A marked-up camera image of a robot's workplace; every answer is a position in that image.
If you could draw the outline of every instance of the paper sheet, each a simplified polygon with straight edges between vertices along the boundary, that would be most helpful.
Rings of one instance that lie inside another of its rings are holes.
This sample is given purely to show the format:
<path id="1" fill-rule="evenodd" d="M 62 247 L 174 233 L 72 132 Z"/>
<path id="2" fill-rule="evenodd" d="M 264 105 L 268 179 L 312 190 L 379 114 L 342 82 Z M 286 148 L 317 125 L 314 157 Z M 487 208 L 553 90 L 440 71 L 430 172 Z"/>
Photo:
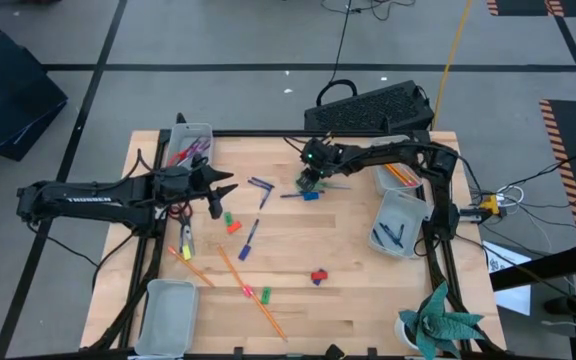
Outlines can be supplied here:
<path id="1" fill-rule="evenodd" d="M 502 248 L 501 246 L 484 241 L 483 244 L 489 247 L 492 251 L 499 253 L 499 255 L 512 261 L 515 264 L 525 263 L 530 261 L 529 257 L 517 254 L 516 252 Z M 508 261 L 500 258 L 490 251 L 486 251 L 488 255 L 488 272 L 494 273 L 495 271 L 503 270 L 513 265 Z M 502 290 L 495 292 L 495 300 L 497 305 L 530 316 L 530 285 L 520 286 L 513 289 Z"/>

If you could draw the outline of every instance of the green plant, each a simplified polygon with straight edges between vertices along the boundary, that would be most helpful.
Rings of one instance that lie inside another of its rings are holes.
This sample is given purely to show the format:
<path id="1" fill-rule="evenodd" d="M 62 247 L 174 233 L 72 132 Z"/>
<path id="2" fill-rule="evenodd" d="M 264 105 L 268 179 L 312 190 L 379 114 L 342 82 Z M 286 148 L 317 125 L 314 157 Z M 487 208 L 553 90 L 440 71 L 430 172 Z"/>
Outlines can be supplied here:
<path id="1" fill-rule="evenodd" d="M 399 318 L 414 336 L 415 344 L 426 360 L 435 358 L 435 348 L 448 351 L 461 359 L 453 340 L 483 339 L 473 327 L 481 315 L 446 312 L 444 299 L 448 286 L 443 282 L 419 307 L 418 312 L 404 310 Z"/>

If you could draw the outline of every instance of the gray floor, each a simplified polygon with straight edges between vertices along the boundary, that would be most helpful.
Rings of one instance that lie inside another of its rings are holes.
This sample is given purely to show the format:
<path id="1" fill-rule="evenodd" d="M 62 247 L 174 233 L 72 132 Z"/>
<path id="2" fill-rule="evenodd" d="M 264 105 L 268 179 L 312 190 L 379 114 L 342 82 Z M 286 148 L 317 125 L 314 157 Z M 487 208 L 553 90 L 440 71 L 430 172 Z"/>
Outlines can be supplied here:
<path id="1" fill-rule="evenodd" d="M 367 4 L 367 1 L 355 1 Z M 329 0 L 343 9 L 345 1 Z M 344 63 L 443 64 L 465 0 L 419 0 L 393 7 L 390 20 L 353 15 Z M 51 6 L 0 5 L 0 26 L 46 64 L 94 64 L 117 0 L 62 1 Z M 576 19 L 567 19 L 576 40 Z M 343 15 L 312 0 L 129 0 L 110 64 L 332 63 Z M 473 5 L 456 56 L 458 64 L 572 65 L 552 17 L 492 17 Z M 91 72 L 51 72 L 70 102 L 20 163 L 0 158 L 0 329 L 34 236 L 15 216 L 15 190 L 53 179 L 59 168 Z M 300 129 L 330 78 L 318 71 L 105 72 L 83 131 L 70 181 L 112 180 L 121 172 L 129 135 L 170 127 L 182 111 L 216 129 Z M 360 91 L 413 79 L 436 97 L 440 72 L 340 72 Z M 334 89 L 325 101 L 347 96 Z M 496 190 L 555 162 L 538 100 L 576 100 L 576 73 L 452 73 L 439 129 L 460 139 L 482 186 Z M 558 175 L 524 186 L 526 202 L 566 202 Z M 566 209 L 537 215 L 571 223 Z M 543 225 L 554 251 L 576 245 L 574 231 Z M 527 246 L 547 250 L 522 214 L 494 228 Z M 107 225 L 58 219 L 50 235 L 99 259 Z M 484 238 L 503 243 L 483 232 Z M 76 350 L 90 301 L 92 267 L 48 243 L 41 257 L 8 356 Z M 501 312 L 509 349 L 567 357 L 566 338 L 522 316 Z"/>

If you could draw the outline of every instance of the wooden tabletop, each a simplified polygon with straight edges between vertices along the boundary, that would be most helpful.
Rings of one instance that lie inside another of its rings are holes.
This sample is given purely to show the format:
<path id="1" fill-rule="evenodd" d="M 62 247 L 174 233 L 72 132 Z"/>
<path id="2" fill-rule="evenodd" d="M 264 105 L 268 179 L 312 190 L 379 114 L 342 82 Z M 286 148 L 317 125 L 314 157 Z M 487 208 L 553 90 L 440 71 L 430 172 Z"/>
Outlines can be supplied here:
<path id="1" fill-rule="evenodd" d="M 158 131 L 133 133 L 124 172 L 134 164 L 138 148 L 152 162 L 158 134 Z M 432 139 L 458 150 L 452 132 L 432 133 Z M 338 139 L 363 146 L 370 141 Z M 162 279 L 188 280 L 199 287 L 199 310 L 190 353 L 232 353 L 234 347 L 243 346 L 247 354 L 323 354 L 334 343 L 349 354 L 366 354 L 368 347 L 376 347 L 380 355 L 414 354 L 397 340 L 393 325 L 400 310 L 416 310 L 431 293 L 428 267 L 425 259 L 396 260 L 368 247 L 370 229 L 381 203 L 372 171 L 364 170 L 350 177 L 337 175 L 331 181 L 350 185 L 352 190 L 330 190 L 320 200 L 305 202 L 299 198 L 279 198 L 280 194 L 295 191 L 294 180 L 303 168 L 299 154 L 280 137 L 216 138 L 212 166 L 235 174 L 222 183 L 238 183 L 239 187 L 222 204 L 243 225 L 238 232 L 228 235 L 223 219 L 210 218 L 205 201 L 192 203 L 197 254 L 191 261 L 216 288 L 208 288 L 167 252 L 163 254 L 159 273 Z M 251 176 L 276 186 L 261 211 L 263 190 L 246 182 Z M 470 202 L 461 163 L 453 176 L 453 198 L 458 206 Z M 252 250 L 242 262 L 237 255 L 257 217 L 260 221 Z M 168 222 L 165 247 L 176 247 L 179 230 L 178 222 Z M 128 233 L 123 225 L 110 225 L 104 254 Z M 460 224 L 457 233 L 480 240 L 476 225 Z M 256 304 L 243 296 L 219 257 L 218 244 L 224 247 L 243 281 L 259 296 L 263 287 L 272 288 L 267 307 L 288 336 L 287 342 L 278 337 Z M 136 247 L 135 239 L 99 272 L 82 346 L 96 341 L 124 305 Z M 441 251 L 437 254 L 445 273 Z M 481 328 L 493 342 L 505 348 L 483 251 L 455 239 L 453 254 L 464 305 L 471 313 L 485 315 Z M 144 271 L 150 253 L 146 259 Z M 325 269 L 329 277 L 317 287 L 312 284 L 310 273 L 319 268 Z M 133 345 L 142 315 L 143 300 L 135 311 L 130 342 Z"/>

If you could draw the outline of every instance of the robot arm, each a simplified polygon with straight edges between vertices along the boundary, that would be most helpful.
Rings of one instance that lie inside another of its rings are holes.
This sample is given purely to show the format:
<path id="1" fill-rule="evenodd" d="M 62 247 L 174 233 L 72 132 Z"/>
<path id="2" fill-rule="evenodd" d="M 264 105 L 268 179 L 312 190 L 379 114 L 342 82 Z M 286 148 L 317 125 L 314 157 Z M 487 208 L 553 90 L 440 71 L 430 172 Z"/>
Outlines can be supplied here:
<path id="1" fill-rule="evenodd" d="M 210 185 L 231 176 L 196 158 L 191 170 L 181 166 L 168 167 L 115 183 L 41 181 L 17 190 L 17 215 L 31 223 L 58 216 L 119 222 L 135 229 L 138 235 L 147 235 L 154 224 L 155 207 L 164 208 L 205 197 L 212 218 L 219 218 L 221 198 L 237 185 L 215 190 Z"/>
<path id="2" fill-rule="evenodd" d="M 297 185 L 311 190 L 317 181 L 335 174 L 346 176 L 367 166 L 389 163 L 408 165 L 419 176 L 430 182 L 435 208 L 430 226 L 433 237 L 449 240 L 455 236 L 459 210 L 450 195 L 450 181 L 459 154 L 450 147 L 435 142 L 406 140 L 398 143 L 362 148 L 355 145 L 329 144 L 312 138 L 301 151 L 301 161 L 306 164 Z"/>

